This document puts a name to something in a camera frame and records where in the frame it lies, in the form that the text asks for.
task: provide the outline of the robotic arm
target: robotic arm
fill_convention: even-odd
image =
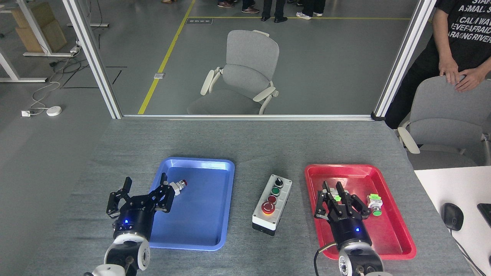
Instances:
[[[123,188],[110,193],[106,213],[116,219],[112,224],[114,242],[106,251],[104,265],[84,276],[135,276],[138,269],[147,269],[154,215],[157,211],[169,213],[174,197],[187,185],[185,180],[168,183],[167,175],[162,173],[155,190],[130,197],[131,183],[126,177]],[[126,203],[118,209],[121,199]]]
[[[332,196],[326,181],[322,191],[317,191],[317,205],[314,217],[329,223],[332,236],[339,251],[339,271],[343,276],[389,276],[383,272],[379,255],[372,248],[372,240],[363,224],[371,211],[355,194],[347,193],[341,182],[336,189],[341,204]]]

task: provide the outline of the white control box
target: white control box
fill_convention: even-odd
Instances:
[[[272,174],[252,214],[252,228],[274,236],[292,181]]]

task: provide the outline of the hand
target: hand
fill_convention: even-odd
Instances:
[[[485,78],[486,73],[479,68],[472,68],[459,72],[459,75],[465,75],[465,78],[455,86],[458,92],[465,92],[476,88]]]
[[[445,75],[447,77],[447,82],[452,85],[456,85],[460,81],[459,66],[453,58],[441,59],[438,63],[438,68],[440,70],[440,76]]]

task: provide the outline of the office chair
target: office chair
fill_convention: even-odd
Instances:
[[[188,106],[188,114],[259,114],[278,91],[272,78],[279,47],[269,34],[233,30],[227,37],[226,65],[210,70],[198,100]],[[238,88],[213,90],[217,80]]]
[[[445,76],[423,81],[407,121],[397,129],[413,168],[477,166],[464,153],[479,141],[484,144],[485,165],[491,165],[489,135],[482,127],[490,112],[489,80],[467,92],[457,92]],[[420,150],[417,144],[424,146]]]

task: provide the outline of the gray table surface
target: gray table surface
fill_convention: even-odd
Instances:
[[[304,177],[310,164],[370,164],[382,172],[416,243],[411,260],[384,261],[395,276],[473,275],[419,183],[392,130],[372,121],[113,120],[88,162],[65,212],[25,275],[82,276],[102,264],[112,243],[108,194],[133,179],[147,193],[160,162],[171,156],[228,159],[235,177],[225,245],[214,252],[151,249],[139,275],[313,275],[319,247]],[[251,227],[271,174],[293,181],[275,236]],[[318,259],[321,275],[337,261]]]

